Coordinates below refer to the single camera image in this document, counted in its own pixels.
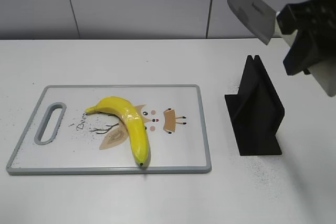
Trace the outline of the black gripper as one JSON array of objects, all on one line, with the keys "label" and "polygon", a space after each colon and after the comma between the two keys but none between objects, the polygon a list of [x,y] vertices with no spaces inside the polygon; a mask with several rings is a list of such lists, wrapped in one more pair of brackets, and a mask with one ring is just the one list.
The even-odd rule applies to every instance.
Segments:
[{"label": "black gripper", "polygon": [[298,30],[283,60],[287,75],[296,75],[335,57],[335,0],[308,0],[286,4],[276,20],[284,35]]}]

